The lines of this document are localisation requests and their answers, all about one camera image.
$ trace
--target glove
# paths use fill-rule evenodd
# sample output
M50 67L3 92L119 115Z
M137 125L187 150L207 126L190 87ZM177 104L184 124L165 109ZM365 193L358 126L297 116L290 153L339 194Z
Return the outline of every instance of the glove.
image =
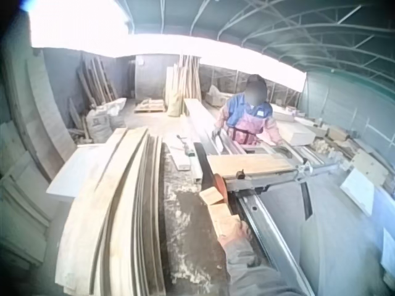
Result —
M215 138L216 136L219 136L221 133L221 128L215 127L214 130L212 131L212 137Z

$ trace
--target workshop wall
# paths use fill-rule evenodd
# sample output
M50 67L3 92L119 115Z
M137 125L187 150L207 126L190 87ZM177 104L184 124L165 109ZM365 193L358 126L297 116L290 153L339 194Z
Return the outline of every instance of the workshop wall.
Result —
M144 54L136 56L135 95L137 101L150 97L164 99L166 69L178 63L172 54Z
M395 100L357 80L310 72L299 108L308 117L354 131L395 164Z
M48 72L49 82L59 112L66 127L73 126L69 114L68 98L71 97L79 113L88 109L88 99L83 93L81 83L77 77L77 68L82 59L90 60L98 56L104 64L109 79L113 82L120 97L130 97L128 85L128 60L132 57L114 59L103 57L83 51L75 51L63 48L44 48L43 54Z

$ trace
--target wooden pallet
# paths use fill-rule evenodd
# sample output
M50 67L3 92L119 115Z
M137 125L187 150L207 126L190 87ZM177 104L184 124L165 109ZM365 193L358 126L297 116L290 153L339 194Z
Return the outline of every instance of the wooden pallet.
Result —
M135 113L143 112L165 112L165 104L163 100L145 99L135 108Z

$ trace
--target corrugated wall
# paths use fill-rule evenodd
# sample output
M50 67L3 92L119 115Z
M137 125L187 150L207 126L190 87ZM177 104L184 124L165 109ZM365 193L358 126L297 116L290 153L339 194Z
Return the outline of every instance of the corrugated wall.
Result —
M299 108L308 117L356 131L395 166L395 97L358 81L310 72Z

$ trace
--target small wood block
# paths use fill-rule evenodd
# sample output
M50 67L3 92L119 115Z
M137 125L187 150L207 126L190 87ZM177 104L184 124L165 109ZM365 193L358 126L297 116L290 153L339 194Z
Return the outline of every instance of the small wood block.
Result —
M237 222L240 222L239 215L233 215L214 221L213 225L217 237L228 236Z
M199 195L206 205L213 205L223 200L223 196L215 187L203 190Z
M209 213L214 224L215 221L231 216L228 205L226 203L219 203L217 205L209 205Z

